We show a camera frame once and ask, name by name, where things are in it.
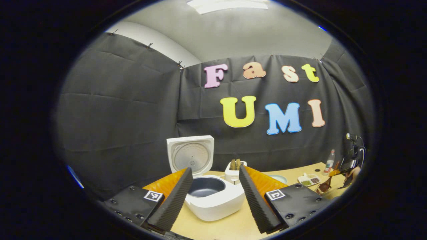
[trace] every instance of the pink letter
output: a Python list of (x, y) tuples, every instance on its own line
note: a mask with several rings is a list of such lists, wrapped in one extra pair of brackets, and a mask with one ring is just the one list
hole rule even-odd
[(216, 81), (216, 78), (222, 80), (224, 78), (224, 72), (222, 70), (227, 70), (228, 66), (226, 64), (220, 64), (211, 67), (205, 67), (206, 71), (206, 84), (205, 88), (215, 88), (220, 85), (219, 82)]

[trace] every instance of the ceiling light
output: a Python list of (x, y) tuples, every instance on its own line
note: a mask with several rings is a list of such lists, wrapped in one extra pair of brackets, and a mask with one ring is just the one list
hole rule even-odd
[(199, 14), (233, 8), (268, 9), (267, 0), (192, 0), (187, 4)]

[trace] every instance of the black foam pad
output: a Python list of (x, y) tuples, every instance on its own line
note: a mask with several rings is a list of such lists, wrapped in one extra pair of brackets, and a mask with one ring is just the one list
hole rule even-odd
[(258, 230), (260, 233), (266, 232), (267, 234), (282, 229), (282, 224), (279, 219), (274, 215), (270, 207), (265, 203), (262, 196), (258, 193), (254, 182), (249, 176), (244, 166), (240, 167), (239, 180), (245, 191), (246, 199), (248, 200), (249, 208), (251, 209), (252, 216), (255, 219)]
[(179, 212), (181, 211), (185, 197), (192, 183), (193, 173), (191, 168), (188, 167), (176, 186), (173, 188), (170, 195), (157, 209), (157, 211), (149, 217), (148, 223), (156, 229), (170, 231)]

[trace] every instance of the white wall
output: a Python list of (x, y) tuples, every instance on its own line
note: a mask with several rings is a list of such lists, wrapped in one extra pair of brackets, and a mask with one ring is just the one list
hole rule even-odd
[(141, 24), (121, 21), (107, 29), (105, 32), (111, 33), (114, 31), (116, 31), (114, 34), (132, 38), (145, 45), (153, 43), (150, 48), (159, 51), (177, 63), (182, 61), (182, 66), (189, 67), (201, 63), (197, 57), (172, 39)]

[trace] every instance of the blue letter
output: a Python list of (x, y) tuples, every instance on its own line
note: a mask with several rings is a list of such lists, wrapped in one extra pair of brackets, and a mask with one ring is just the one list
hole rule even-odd
[(279, 129), (276, 124), (279, 124), (280, 130), (286, 132), (286, 127), (289, 124), (288, 132), (299, 132), (301, 126), (299, 125), (298, 108), (299, 104), (291, 102), (288, 104), (286, 113), (283, 114), (279, 105), (275, 103), (267, 104), (265, 106), (270, 116), (270, 128), (267, 130), (268, 135), (274, 135), (279, 133)]

